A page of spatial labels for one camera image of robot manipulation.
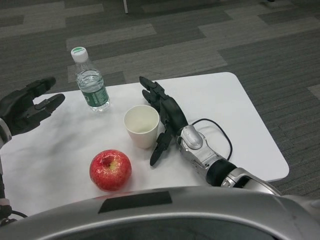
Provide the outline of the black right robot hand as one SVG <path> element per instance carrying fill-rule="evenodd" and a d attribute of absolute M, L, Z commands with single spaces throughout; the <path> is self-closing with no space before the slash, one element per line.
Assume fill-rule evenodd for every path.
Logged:
<path fill-rule="evenodd" d="M 144 87 L 142 95 L 145 100 L 158 113 L 165 131 L 160 133 L 156 140 L 156 147 L 150 158 L 150 165 L 154 166 L 166 151 L 173 138 L 178 136 L 182 129 L 188 126 L 188 121 L 174 98 L 165 93 L 164 88 L 143 76 L 139 77 L 140 84 Z"/>

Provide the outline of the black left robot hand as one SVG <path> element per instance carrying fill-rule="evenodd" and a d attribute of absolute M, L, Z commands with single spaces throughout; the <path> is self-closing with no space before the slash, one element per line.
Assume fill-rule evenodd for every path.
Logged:
<path fill-rule="evenodd" d="M 34 99 L 49 91 L 56 84 L 54 77 L 36 80 L 20 90 L 15 90 L 0 100 L 0 118 L 12 136 L 37 128 L 63 103 L 65 96 L 56 94 L 35 104 Z"/>

